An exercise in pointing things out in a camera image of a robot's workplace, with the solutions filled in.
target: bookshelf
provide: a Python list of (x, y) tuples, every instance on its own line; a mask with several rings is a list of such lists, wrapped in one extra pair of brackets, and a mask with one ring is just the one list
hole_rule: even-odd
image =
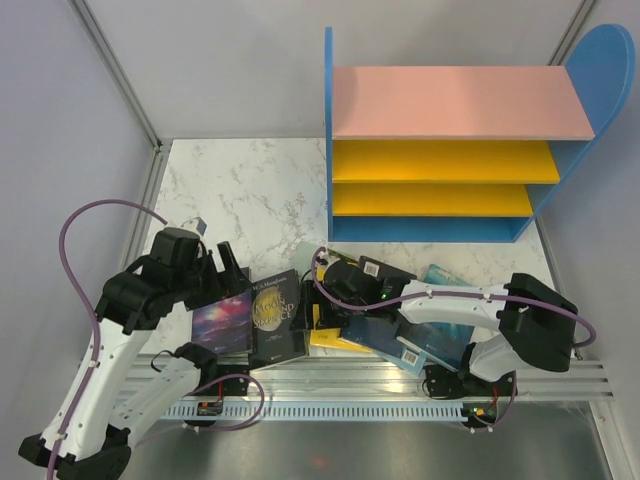
[(333, 66), (329, 239), (513, 242), (617, 116), (633, 43), (601, 25), (566, 66)]

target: gray wall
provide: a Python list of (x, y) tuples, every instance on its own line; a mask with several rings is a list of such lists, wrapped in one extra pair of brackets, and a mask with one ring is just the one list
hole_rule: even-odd
[[(0, 476), (36, 479), (18, 446), (53, 418), (90, 333), (58, 230), (91, 200), (136, 199), (151, 147), (65, 0), (0, 2), (0, 78)], [(69, 256), (94, 301), (131, 218), (103, 207), (73, 227)]]
[(88, 0), (161, 137), (322, 136), (337, 65), (545, 64), (580, 0)]
[[(627, 27), (640, 50), (640, 2), (603, 0), (587, 28)], [(625, 440), (640, 451), (640, 72), (627, 106), (542, 217), (569, 298), (598, 329)]]

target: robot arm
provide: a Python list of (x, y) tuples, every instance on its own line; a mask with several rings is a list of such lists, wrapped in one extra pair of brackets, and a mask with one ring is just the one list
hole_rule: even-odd
[[(101, 342), (92, 342), (54, 420), (42, 434), (23, 440), (19, 454), (47, 467), (55, 459), (58, 478), (116, 479), (131, 451), (177, 400), (216, 378), (216, 356), (194, 344), (175, 353), (169, 365), (127, 402), (114, 409), (125, 378), (161, 318), (184, 302), (192, 310), (241, 293), (251, 284), (242, 275), (228, 243), (218, 245), (225, 271), (218, 273), (200, 237), (177, 228), (159, 232), (148, 256), (105, 283), (96, 307)], [(98, 362), (92, 361), (100, 348)], [(84, 394), (72, 405), (85, 372), (94, 368)], [(58, 434), (69, 408), (73, 416), (63, 438)]]
[[(569, 369), (575, 322), (517, 299), (537, 300), (572, 313), (577, 309), (530, 275), (516, 273), (506, 285), (441, 286), (398, 277), (378, 281), (339, 260), (327, 268), (323, 285), (330, 295), (345, 304), (360, 306), (361, 311), (367, 305), (388, 304), (366, 309), (369, 316), (386, 316), (411, 324), (448, 322), (499, 332), (486, 342), (470, 344), (462, 359), (461, 374), (470, 374), (481, 382), (497, 382), (521, 368), (552, 372)], [(495, 296), (512, 300), (494, 300)], [(401, 297), (410, 298), (393, 302)]]

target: blue shelf side panel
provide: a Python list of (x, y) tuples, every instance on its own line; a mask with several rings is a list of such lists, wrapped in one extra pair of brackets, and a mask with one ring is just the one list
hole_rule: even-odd
[(327, 227), (333, 240), (333, 28), (324, 30), (324, 136), (327, 156)]
[(513, 240), (513, 218), (334, 217), (336, 242), (485, 242)]
[(560, 182), (529, 185), (533, 216), (522, 222), (516, 240), (540, 214), (584, 157), (614, 122), (629, 97), (636, 69), (633, 39), (621, 25), (595, 27), (578, 43), (566, 64), (595, 137), (590, 142), (549, 142)]

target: book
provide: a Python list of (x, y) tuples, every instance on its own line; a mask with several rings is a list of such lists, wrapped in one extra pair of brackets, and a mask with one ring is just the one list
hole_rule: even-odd
[(300, 301), (298, 290), (295, 269), (254, 283), (250, 370), (272, 367), (308, 355), (305, 332), (290, 330)]
[[(318, 306), (313, 306), (313, 321), (318, 321), (319, 313)], [(324, 330), (311, 330), (309, 335), (309, 344), (316, 347), (324, 348), (339, 348), (342, 350), (349, 350), (352, 352), (371, 353), (371, 349), (362, 347), (355, 343), (348, 342), (340, 338), (339, 328), (326, 328)]]
[[(249, 278), (249, 269), (242, 269)], [(192, 314), (191, 341), (216, 355), (247, 353), (253, 348), (252, 290), (198, 308)]]
[[(467, 282), (438, 265), (429, 265), (424, 281), (432, 285), (469, 286)], [(398, 341), (424, 352), (430, 361), (449, 370), (460, 369), (474, 327), (453, 323), (403, 324), (398, 331)]]
[(370, 348), (385, 360), (418, 376), (424, 368), (427, 355), (396, 339), (398, 329), (403, 323), (408, 322), (404, 319), (391, 321), (388, 318), (354, 315), (349, 326), (341, 330), (340, 338)]
[(384, 280), (389, 277), (401, 277), (409, 280), (415, 280), (418, 278), (413, 273), (405, 272), (399, 268), (396, 268), (388, 263), (381, 262), (375, 258), (362, 255), (358, 260), (358, 268), (367, 275), (375, 277), (376, 280)]

